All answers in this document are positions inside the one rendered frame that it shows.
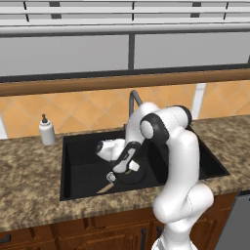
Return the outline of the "brown wooden sink front panel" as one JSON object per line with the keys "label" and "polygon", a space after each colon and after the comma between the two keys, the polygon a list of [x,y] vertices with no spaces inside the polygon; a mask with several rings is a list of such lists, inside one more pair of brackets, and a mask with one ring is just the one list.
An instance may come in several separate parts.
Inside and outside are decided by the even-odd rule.
{"label": "brown wooden sink front panel", "polygon": [[142,208],[118,213],[85,218],[84,229],[100,229],[151,221],[154,219],[152,208]]}

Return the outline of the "wooden window sill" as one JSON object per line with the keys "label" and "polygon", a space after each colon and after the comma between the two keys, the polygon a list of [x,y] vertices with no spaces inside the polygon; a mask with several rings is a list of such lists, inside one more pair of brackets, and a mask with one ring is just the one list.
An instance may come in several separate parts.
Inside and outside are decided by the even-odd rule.
{"label": "wooden window sill", "polygon": [[0,83],[0,97],[250,80],[250,68]]}

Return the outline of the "brown wooden drawer front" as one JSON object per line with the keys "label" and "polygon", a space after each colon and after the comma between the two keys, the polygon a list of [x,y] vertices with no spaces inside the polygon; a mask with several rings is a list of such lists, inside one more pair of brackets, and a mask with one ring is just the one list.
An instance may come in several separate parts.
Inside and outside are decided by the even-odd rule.
{"label": "brown wooden drawer front", "polygon": [[6,234],[12,236],[11,241],[0,244],[0,250],[57,250],[50,226],[0,232],[0,238]]}

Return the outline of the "white window blind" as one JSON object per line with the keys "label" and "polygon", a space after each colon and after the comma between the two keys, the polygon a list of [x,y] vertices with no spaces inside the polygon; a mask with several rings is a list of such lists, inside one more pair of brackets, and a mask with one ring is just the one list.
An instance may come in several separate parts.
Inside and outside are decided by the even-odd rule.
{"label": "white window blind", "polygon": [[250,0],[0,0],[0,34],[250,30]]}

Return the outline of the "black sink basin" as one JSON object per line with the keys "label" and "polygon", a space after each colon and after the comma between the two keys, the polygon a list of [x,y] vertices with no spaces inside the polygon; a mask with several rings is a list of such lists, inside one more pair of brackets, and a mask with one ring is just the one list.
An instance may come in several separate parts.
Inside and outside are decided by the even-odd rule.
{"label": "black sink basin", "polygon": [[[108,184],[110,163],[96,155],[98,142],[124,139],[123,129],[109,132],[64,136],[62,146],[62,179],[60,201],[96,196]],[[168,147],[145,140],[134,160],[146,178],[132,186],[117,185],[106,192],[116,193],[141,188],[164,186],[168,177]]]}

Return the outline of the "white soap dispenser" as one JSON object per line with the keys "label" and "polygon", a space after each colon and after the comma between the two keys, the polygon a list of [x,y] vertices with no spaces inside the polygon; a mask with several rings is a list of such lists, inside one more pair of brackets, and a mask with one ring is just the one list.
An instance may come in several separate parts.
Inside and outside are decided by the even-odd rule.
{"label": "white soap dispenser", "polygon": [[44,146],[51,146],[56,141],[54,126],[45,114],[42,115],[39,132]]}

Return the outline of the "white wall trim strip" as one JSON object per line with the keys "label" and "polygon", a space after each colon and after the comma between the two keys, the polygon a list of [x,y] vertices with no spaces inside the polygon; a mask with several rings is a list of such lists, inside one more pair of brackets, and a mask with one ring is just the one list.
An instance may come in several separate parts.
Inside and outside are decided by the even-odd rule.
{"label": "white wall trim strip", "polygon": [[205,94],[206,84],[205,83],[197,83],[195,85],[195,91],[192,100],[191,114],[192,119],[196,120],[199,117],[200,110],[203,103],[203,97]]}
{"label": "white wall trim strip", "polygon": [[0,113],[0,140],[6,140],[6,139],[8,139],[8,134],[2,118],[2,114]]}

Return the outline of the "window with dark frame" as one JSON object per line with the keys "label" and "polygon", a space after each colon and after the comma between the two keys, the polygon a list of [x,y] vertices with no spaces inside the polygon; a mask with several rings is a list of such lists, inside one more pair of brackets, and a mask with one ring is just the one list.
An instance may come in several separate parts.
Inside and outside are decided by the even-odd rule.
{"label": "window with dark frame", "polygon": [[0,82],[250,67],[250,32],[0,38]]}

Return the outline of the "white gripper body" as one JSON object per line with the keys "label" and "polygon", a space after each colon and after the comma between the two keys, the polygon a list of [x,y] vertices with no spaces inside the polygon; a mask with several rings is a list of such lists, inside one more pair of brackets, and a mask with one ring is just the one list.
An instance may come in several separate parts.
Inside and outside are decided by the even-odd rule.
{"label": "white gripper body", "polygon": [[125,173],[129,170],[138,171],[139,169],[140,165],[136,161],[131,160],[130,162],[125,162],[125,161],[120,162],[113,168],[113,171],[115,173]]}

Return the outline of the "dark grey tap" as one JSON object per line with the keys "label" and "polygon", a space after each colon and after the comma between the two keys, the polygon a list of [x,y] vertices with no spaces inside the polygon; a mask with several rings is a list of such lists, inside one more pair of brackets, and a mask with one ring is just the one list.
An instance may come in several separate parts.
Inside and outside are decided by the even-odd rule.
{"label": "dark grey tap", "polygon": [[137,105],[141,105],[143,103],[136,90],[132,90],[129,95],[129,115],[132,115],[134,112],[134,103],[137,103]]}

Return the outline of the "grey dishwasher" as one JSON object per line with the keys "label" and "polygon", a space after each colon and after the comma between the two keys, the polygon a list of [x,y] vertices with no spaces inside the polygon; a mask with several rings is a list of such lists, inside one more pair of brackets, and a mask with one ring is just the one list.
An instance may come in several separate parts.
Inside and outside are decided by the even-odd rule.
{"label": "grey dishwasher", "polygon": [[228,250],[250,250],[250,190],[235,198],[226,232]]}

